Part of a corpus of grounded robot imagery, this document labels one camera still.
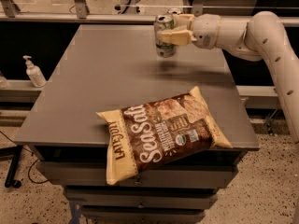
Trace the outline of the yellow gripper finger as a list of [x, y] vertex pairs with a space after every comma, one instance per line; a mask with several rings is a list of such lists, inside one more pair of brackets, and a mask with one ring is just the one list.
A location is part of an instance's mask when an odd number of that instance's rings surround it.
[[193, 14], [174, 14], [174, 28], [178, 29], [187, 29], [190, 30], [192, 28], [192, 23], [194, 21]]
[[187, 29], [183, 30], [163, 30], [157, 33], [157, 37], [164, 43], [174, 44], [178, 46], [186, 46], [192, 42], [196, 42], [197, 38], [193, 32]]

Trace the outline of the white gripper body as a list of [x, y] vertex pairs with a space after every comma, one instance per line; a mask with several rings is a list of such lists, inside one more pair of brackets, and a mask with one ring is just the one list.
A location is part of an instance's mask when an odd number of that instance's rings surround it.
[[192, 43], [200, 49], [213, 49], [216, 46], [221, 28], [221, 16], [204, 14], [191, 21]]

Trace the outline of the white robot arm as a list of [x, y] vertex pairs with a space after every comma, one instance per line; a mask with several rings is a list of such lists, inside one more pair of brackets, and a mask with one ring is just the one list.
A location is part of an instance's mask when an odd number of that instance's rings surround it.
[[299, 59], [281, 19], [262, 11], [249, 19], [180, 14], [174, 26], [157, 33], [165, 43], [224, 49], [247, 61], [263, 60], [275, 85], [292, 141], [299, 143]]

